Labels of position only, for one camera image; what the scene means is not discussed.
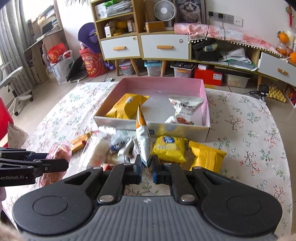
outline drawer handle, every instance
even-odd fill
[[[157,49],[172,49],[173,45],[157,45]]]
[[[119,50],[125,50],[125,46],[119,46],[119,47],[114,47],[113,50],[114,51],[119,51]]]
[[[284,70],[282,70],[280,68],[278,68],[278,72],[280,72],[281,74],[286,75],[286,76],[289,75],[289,73],[287,71],[284,71]]]

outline red bucket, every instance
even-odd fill
[[[79,52],[89,77],[97,77],[108,71],[101,53],[95,54],[90,48],[79,50]]]

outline black circular cover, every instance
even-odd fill
[[[21,231],[41,236],[67,233],[83,225],[92,202],[78,185],[51,184],[20,197],[12,209]]]
[[[201,208],[217,229],[245,237],[274,232],[282,216],[281,205],[273,196],[237,183],[214,186]]]

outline gray ridged panel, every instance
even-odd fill
[[[195,207],[178,204],[171,196],[123,196],[115,205],[101,206],[89,223],[73,233],[56,237],[25,234],[25,238],[28,241],[250,240],[218,231],[203,220]],[[252,241],[276,239],[269,234]]]

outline purple hat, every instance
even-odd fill
[[[97,35],[94,34],[95,32],[96,28],[94,23],[86,23],[78,32],[78,40],[83,42],[83,44],[90,48],[94,53],[101,53],[99,40]]]

